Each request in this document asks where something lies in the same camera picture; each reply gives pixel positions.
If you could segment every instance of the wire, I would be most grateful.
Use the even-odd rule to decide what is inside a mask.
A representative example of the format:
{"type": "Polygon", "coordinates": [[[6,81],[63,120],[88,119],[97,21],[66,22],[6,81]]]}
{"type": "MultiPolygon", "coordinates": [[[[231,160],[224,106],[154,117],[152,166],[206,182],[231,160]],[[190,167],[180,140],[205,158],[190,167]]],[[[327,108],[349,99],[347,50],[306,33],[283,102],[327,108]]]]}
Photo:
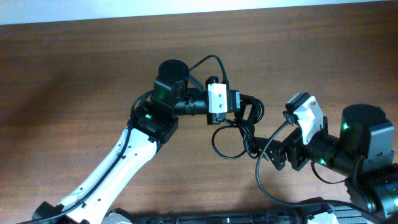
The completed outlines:
{"type": "Polygon", "coordinates": [[[370,214],[368,211],[363,210],[362,208],[359,208],[358,206],[353,205],[352,203],[348,203],[348,202],[342,202],[339,200],[319,200],[319,201],[314,201],[314,202],[299,202],[299,203],[292,203],[292,202],[284,202],[282,200],[279,200],[277,198],[275,198],[274,196],[272,196],[270,193],[268,193],[264,186],[261,184],[260,181],[260,175],[259,175],[259,171],[260,171],[260,165],[261,165],[261,159],[265,154],[266,149],[268,148],[269,144],[272,142],[272,140],[289,124],[290,122],[288,120],[286,120],[273,134],[272,136],[269,138],[268,143],[266,144],[265,148],[261,151],[260,156],[257,160],[256,163],[256,181],[257,184],[260,188],[260,190],[262,191],[262,193],[264,193],[269,199],[271,199],[272,202],[274,203],[278,203],[279,205],[282,206],[286,206],[286,207],[307,207],[307,206],[314,206],[314,205],[324,205],[324,204],[332,204],[332,205],[341,205],[341,206],[347,206],[350,207],[354,210],[357,210],[359,212],[361,212],[364,216],[367,216],[365,218],[369,219],[372,218],[372,221],[376,221],[376,222],[381,222],[381,220],[370,214]]]}
{"type": "Polygon", "coordinates": [[[199,61],[198,63],[196,63],[194,66],[190,67],[190,68],[189,68],[189,71],[191,72],[191,71],[194,70],[197,66],[199,66],[201,63],[203,63],[205,60],[207,60],[207,59],[209,59],[209,58],[211,58],[211,57],[217,59],[217,62],[218,62],[218,64],[220,65],[220,68],[221,68],[221,72],[223,73],[223,81],[228,80],[227,77],[226,77],[226,72],[225,72],[224,65],[223,65],[223,63],[221,62],[221,59],[220,59],[217,55],[209,55],[209,56],[206,56],[204,59],[200,60],[200,61],[199,61]]]}
{"type": "Polygon", "coordinates": [[[134,108],[136,107],[136,104],[139,100],[142,99],[146,99],[150,94],[153,93],[153,90],[148,91],[146,93],[144,93],[143,95],[141,95],[140,97],[138,97],[136,100],[134,100],[134,102],[132,103],[131,106],[131,112],[130,112],[130,117],[129,117],[129,122],[128,122],[128,126],[127,126],[127,136],[126,136],[126,140],[124,142],[123,148],[120,151],[120,153],[118,154],[117,158],[115,159],[115,161],[111,164],[111,166],[106,170],[106,172],[102,175],[102,177],[98,180],[98,182],[94,185],[93,188],[91,188],[91,190],[85,195],[83,196],[83,198],[79,199],[79,201],[72,205],[72,207],[66,209],[65,211],[59,213],[58,215],[54,215],[52,217],[48,217],[48,218],[40,218],[40,219],[36,219],[36,220],[31,220],[31,221],[26,221],[26,222],[22,222],[19,224],[35,224],[35,223],[42,223],[42,222],[50,222],[53,223],[54,221],[56,222],[55,219],[58,219],[66,214],[68,214],[69,212],[73,211],[74,209],[78,208],[80,205],[84,204],[84,201],[86,199],[88,199],[93,193],[94,191],[102,184],[102,182],[104,181],[104,179],[108,176],[108,174],[112,171],[112,169],[116,166],[116,164],[119,162],[120,158],[123,157],[124,151],[127,148],[127,145],[129,143],[129,139],[130,139],[130,135],[131,135],[131,130],[132,130],[132,116],[134,113],[134,108]]]}
{"type": "Polygon", "coordinates": [[[318,177],[318,179],[320,181],[322,181],[322,182],[324,182],[326,184],[340,184],[340,183],[343,183],[344,181],[346,181],[346,179],[344,179],[344,180],[337,181],[337,182],[329,182],[327,180],[322,179],[322,177],[319,176],[317,170],[315,169],[315,162],[314,161],[311,161],[311,169],[312,169],[312,172],[314,173],[315,177],[318,177]]]}
{"type": "Polygon", "coordinates": [[[260,147],[256,144],[256,138],[254,137],[254,124],[260,122],[264,117],[264,104],[255,97],[246,96],[244,94],[240,94],[240,99],[242,99],[241,112],[235,113],[234,121],[227,120],[226,124],[228,125],[218,128],[211,137],[211,145],[213,146],[214,151],[224,159],[237,159],[245,153],[247,153],[250,158],[256,159],[260,153],[260,147]],[[251,105],[251,110],[247,120],[243,119],[246,105],[251,105]],[[242,135],[244,150],[237,156],[226,156],[220,153],[216,147],[215,137],[217,133],[227,128],[238,128],[242,135]]]}

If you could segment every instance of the black cable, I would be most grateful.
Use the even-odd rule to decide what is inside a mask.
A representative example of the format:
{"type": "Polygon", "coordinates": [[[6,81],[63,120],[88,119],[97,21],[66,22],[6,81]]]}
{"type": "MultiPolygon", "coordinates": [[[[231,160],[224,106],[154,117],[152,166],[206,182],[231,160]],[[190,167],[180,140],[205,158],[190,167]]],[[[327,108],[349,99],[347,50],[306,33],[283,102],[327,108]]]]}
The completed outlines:
{"type": "Polygon", "coordinates": [[[343,183],[345,181],[345,179],[344,179],[344,180],[337,181],[337,182],[329,182],[327,180],[322,179],[322,177],[319,176],[317,170],[315,169],[315,162],[314,161],[311,161],[311,169],[312,169],[312,172],[314,173],[315,177],[318,177],[318,179],[320,181],[322,181],[322,182],[324,182],[326,184],[340,184],[340,183],[343,183]]]}
{"type": "Polygon", "coordinates": [[[74,209],[78,208],[81,204],[83,204],[84,201],[86,199],[88,199],[94,193],[94,191],[102,184],[104,179],[108,176],[108,174],[116,166],[116,164],[119,162],[119,160],[123,157],[124,151],[126,150],[127,145],[129,144],[129,139],[130,139],[131,130],[132,130],[132,115],[134,113],[134,108],[136,107],[136,104],[140,99],[142,100],[143,97],[145,97],[145,99],[146,99],[151,93],[153,93],[153,90],[144,93],[143,95],[138,97],[136,100],[134,100],[134,102],[132,103],[129,122],[128,122],[128,126],[127,126],[127,136],[126,136],[126,140],[124,142],[122,150],[118,154],[115,161],[111,164],[111,166],[106,170],[106,172],[99,179],[99,181],[94,185],[93,188],[91,188],[91,190],[83,198],[79,199],[79,201],[76,204],[72,205],[72,207],[66,209],[65,211],[59,213],[58,215],[54,215],[54,216],[48,217],[48,218],[40,218],[40,219],[36,219],[36,220],[21,222],[19,224],[35,224],[35,223],[42,223],[42,222],[48,222],[48,221],[53,222],[55,219],[68,214],[69,212],[73,211],[74,209]]]}
{"type": "Polygon", "coordinates": [[[234,121],[227,120],[226,123],[228,125],[218,128],[211,137],[211,145],[213,146],[214,151],[224,159],[237,159],[245,153],[247,153],[250,158],[256,159],[260,153],[260,147],[256,144],[254,137],[254,125],[260,122],[262,117],[264,117],[264,104],[253,96],[246,96],[244,94],[240,94],[240,99],[242,99],[242,112],[235,113],[234,121]],[[247,120],[243,119],[246,105],[251,105],[251,110],[247,120]],[[244,151],[237,156],[226,156],[220,153],[216,147],[215,137],[217,133],[227,128],[238,128],[242,135],[244,151]]]}
{"type": "Polygon", "coordinates": [[[197,66],[199,66],[201,63],[203,63],[205,60],[207,60],[207,59],[209,59],[209,58],[211,58],[211,57],[217,59],[217,62],[218,62],[218,64],[220,65],[220,68],[221,68],[221,72],[223,72],[223,81],[226,81],[226,80],[227,80],[227,77],[226,77],[226,72],[225,72],[224,65],[223,65],[223,63],[221,62],[221,59],[220,59],[217,55],[209,55],[209,56],[206,56],[204,59],[200,60],[200,61],[199,61],[198,63],[196,63],[194,66],[190,67],[190,68],[189,68],[189,71],[194,70],[197,66]]]}
{"type": "Polygon", "coordinates": [[[364,216],[367,216],[365,218],[372,218],[373,221],[375,220],[376,222],[381,222],[381,220],[370,214],[368,211],[363,210],[362,208],[359,208],[358,206],[353,205],[352,203],[348,203],[348,202],[342,202],[339,200],[320,200],[320,201],[316,201],[316,202],[298,202],[298,203],[292,203],[292,202],[284,202],[282,200],[279,200],[277,198],[275,198],[274,196],[272,196],[270,193],[268,193],[264,186],[261,184],[260,181],[260,175],[259,175],[259,171],[260,171],[260,165],[261,165],[261,159],[265,154],[266,149],[268,148],[269,144],[271,143],[271,141],[289,124],[290,122],[287,120],[285,121],[273,134],[272,136],[269,138],[267,145],[265,146],[265,148],[261,151],[260,156],[257,160],[256,163],[256,181],[257,184],[260,188],[260,190],[262,191],[262,193],[264,193],[269,199],[271,199],[272,202],[274,203],[278,203],[279,205],[282,206],[286,206],[286,207],[307,207],[307,206],[314,206],[314,205],[324,205],[324,204],[332,204],[332,205],[340,205],[340,206],[347,206],[350,207],[354,210],[357,210],[359,212],[361,212],[364,216]]]}

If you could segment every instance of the white panel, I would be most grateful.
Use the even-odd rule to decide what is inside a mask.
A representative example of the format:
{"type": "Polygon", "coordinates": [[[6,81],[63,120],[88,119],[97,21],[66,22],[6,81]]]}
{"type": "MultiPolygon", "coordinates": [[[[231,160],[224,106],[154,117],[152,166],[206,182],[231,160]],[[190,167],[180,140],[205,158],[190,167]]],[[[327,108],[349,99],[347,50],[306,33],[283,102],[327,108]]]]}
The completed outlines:
{"type": "Polygon", "coordinates": [[[370,0],[0,0],[0,24],[153,16],[370,0]]]}

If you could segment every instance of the green light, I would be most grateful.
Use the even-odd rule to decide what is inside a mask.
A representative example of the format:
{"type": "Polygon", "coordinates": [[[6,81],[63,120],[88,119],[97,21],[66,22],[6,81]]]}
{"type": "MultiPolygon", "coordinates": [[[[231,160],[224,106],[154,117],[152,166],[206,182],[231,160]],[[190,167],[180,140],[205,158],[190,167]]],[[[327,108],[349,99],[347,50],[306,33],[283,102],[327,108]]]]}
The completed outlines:
{"type": "Polygon", "coordinates": [[[347,123],[344,123],[344,124],[343,124],[343,130],[346,130],[346,129],[348,129],[348,128],[349,128],[348,124],[347,124],[347,123]]]}

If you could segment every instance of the machine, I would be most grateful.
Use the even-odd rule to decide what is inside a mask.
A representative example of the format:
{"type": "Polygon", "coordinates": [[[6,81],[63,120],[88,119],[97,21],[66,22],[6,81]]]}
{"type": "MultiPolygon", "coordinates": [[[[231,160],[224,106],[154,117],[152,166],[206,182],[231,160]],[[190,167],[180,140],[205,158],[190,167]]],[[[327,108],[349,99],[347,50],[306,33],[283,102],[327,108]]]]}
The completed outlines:
{"type": "MultiPolygon", "coordinates": [[[[211,139],[218,155],[225,159],[237,159],[247,154],[257,159],[255,176],[260,190],[273,202],[291,208],[290,213],[305,217],[301,221],[285,217],[283,222],[316,223],[315,217],[327,216],[327,222],[334,223],[336,216],[327,214],[333,214],[333,209],[340,206],[356,210],[374,223],[383,222],[398,211],[398,168],[397,164],[392,164],[394,127],[381,108],[371,105],[345,108],[340,136],[335,137],[328,134],[327,117],[323,115],[315,97],[298,93],[286,103],[286,111],[283,112],[286,121],[277,131],[269,139],[255,137],[254,125],[264,116],[264,105],[253,96],[229,89],[221,60],[209,55],[191,68],[179,60],[163,62],[154,89],[133,102],[127,128],[93,173],[57,206],[44,202],[34,212],[33,220],[24,223],[97,224],[106,220],[111,220],[111,223],[129,223],[130,220],[133,223],[121,210],[107,214],[109,207],[133,175],[172,137],[178,128],[178,116],[197,114],[205,114],[207,124],[226,124],[218,128],[211,139]],[[221,67],[223,80],[220,83],[218,77],[212,76],[203,86],[190,72],[212,57],[217,59],[221,67]],[[188,82],[194,88],[188,88],[188,82]],[[244,119],[247,106],[251,106],[251,109],[248,118],[244,119]],[[227,113],[233,113],[234,119],[226,119],[227,113]],[[282,142],[274,140],[290,124],[296,124],[298,128],[282,142]],[[226,128],[238,128],[243,137],[244,150],[236,156],[226,156],[215,146],[216,134],[226,128]],[[287,160],[297,171],[311,161],[314,174],[329,184],[335,183],[323,180],[314,164],[338,172],[346,177],[342,182],[347,186],[352,203],[320,197],[299,203],[283,202],[270,195],[260,181],[259,168],[263,159],[271,161],[277,170],[283,169],[287,160]]],[[[251,223],[267,223],[265,220],[257,219],[256,222],[256,219],[251,219],[253,214],[243,216],[251,223]]],[[[229,218],[228,221],[223,220],[221,223],[229,223],[229,218]]],[[[179,223],[178,218],[170,222],[179,223]]]]}

